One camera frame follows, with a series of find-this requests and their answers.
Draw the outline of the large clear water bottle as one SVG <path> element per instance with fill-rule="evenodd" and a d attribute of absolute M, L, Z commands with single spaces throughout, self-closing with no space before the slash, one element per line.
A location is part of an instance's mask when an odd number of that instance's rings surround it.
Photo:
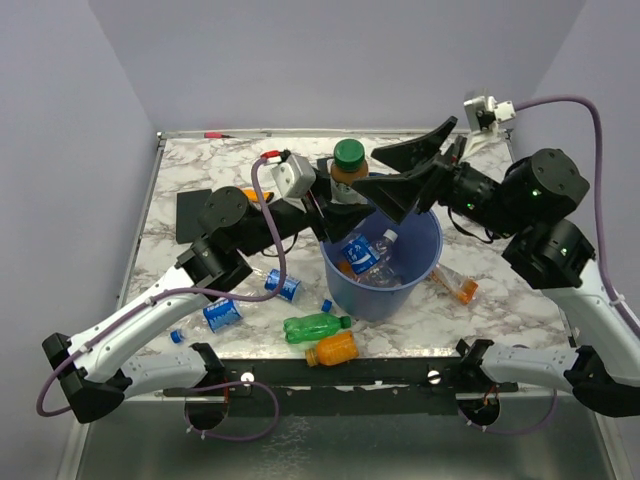
<path fill-rule="evenodd" d="M 392 288 L 402 284 L 402 277 L 396 273 L 392 265 L 392 251 L 397 239 L 398 234 L 387 229 L 381 237 L 371 243 L 380 254 L 380 260 L 368 272 L 359 276 L 361 283 L 377 288 Z"/>

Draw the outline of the blue label water bottle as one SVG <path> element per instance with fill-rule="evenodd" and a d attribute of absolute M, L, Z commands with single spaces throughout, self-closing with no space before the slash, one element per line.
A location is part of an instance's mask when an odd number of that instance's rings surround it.
<path fill-rule="evenodd" d="M 351 233 L 340 251 L 356 276 L 368 272 L 380 260 L 380 254 L 362 233 Z"/>

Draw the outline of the brown coffee bottle green cap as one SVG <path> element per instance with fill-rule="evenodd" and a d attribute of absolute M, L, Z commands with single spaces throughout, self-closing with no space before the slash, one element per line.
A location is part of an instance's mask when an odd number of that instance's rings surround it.
<path fill-rule="evenodd" d="M 367 203 L 367 200 L 352 188 L 355 180 L 369 175 L 365 149 L 359 140 L 343 139 L 335 145 L 329 173 L 334 202 L 341 204 Z"/>

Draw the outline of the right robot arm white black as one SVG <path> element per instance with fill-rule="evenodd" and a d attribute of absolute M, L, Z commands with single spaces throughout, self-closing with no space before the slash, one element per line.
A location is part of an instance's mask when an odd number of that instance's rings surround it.
<path fill-rule="evenodd" d="M 552 300 L 578 331 L 571 349 L 534 350 L 491 340 L 459 343 L 459 378 L 469 390 L 521 382 L 570 393 L 583 406 L 620 418 L 639 412 L 638 319 L 610 299 L 600 254 L 569 220 L 589 190 L 575 163 L 545 148 L 495 181 L 465 161 L 466 141 L 447 144 L 454 127 L 377 148 L 388 175 L 354 181 L 356 192 L 395 223 L 441 205 L 507 241 L 503 258 L 532 289 Z"/>

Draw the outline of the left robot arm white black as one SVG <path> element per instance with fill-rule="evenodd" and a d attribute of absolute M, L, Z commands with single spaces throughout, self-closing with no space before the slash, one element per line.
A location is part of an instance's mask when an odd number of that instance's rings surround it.
<path fill-rule="evenodd" d="M 148 359 L 138 351 L 177 321 L 233 295 L 252 272 L 248 256 L 307 228 L 321 241 L 341 240 L 374 211 L 370 205 L 335 204 L 313 195 L 302 207 L 279 200 L 258 208 L 237 187 L 212 192 L 199 215 L 203 234 L 151 287 L 84 332 L 54 333 L 43 341 L 53 369 L 45 384 L 59 384 L 68 402 L 62 410 L 82 424 L 141 394 L 214 392 L 226 374 L 210 345 L 195 342 Z"/>

